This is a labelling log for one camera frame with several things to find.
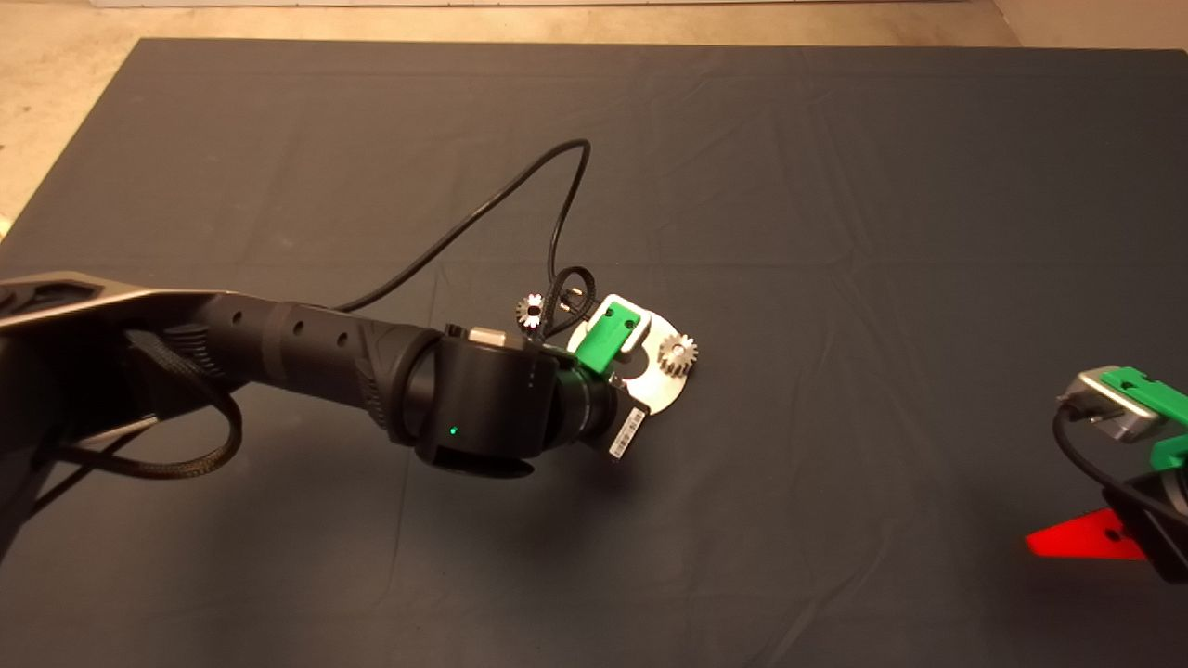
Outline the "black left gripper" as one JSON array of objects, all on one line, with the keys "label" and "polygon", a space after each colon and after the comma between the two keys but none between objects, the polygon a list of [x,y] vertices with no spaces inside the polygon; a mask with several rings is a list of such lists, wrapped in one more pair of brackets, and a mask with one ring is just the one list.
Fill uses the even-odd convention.
[{"label": "black left gripper", "polygon": [[557,374],[557,445],[584,445],[620,461],[636,442],[651,409],[581,365]]}]

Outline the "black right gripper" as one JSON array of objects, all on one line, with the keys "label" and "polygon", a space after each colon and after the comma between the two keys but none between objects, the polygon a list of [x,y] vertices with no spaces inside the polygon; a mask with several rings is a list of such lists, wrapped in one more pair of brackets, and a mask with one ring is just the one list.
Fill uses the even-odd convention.
[{"label": "black right gripper", "polygon": [[1150,561],[1159,576],[1187,582],[1184,472],[1151,472],[1104,490],[1110,508],[1066,519],[1024,542],[1035,557]]}]

